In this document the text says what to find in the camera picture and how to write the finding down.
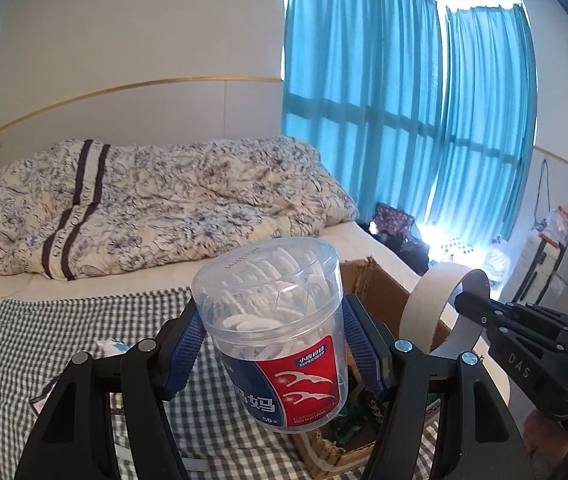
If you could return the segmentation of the person's right hand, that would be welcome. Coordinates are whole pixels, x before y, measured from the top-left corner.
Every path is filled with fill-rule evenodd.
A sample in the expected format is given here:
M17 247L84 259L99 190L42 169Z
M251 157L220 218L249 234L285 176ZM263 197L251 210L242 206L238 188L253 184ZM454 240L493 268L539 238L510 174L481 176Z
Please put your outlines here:
M533 410L524 420L522 437L535 478L548 479L568 454L568 431L559 422Z

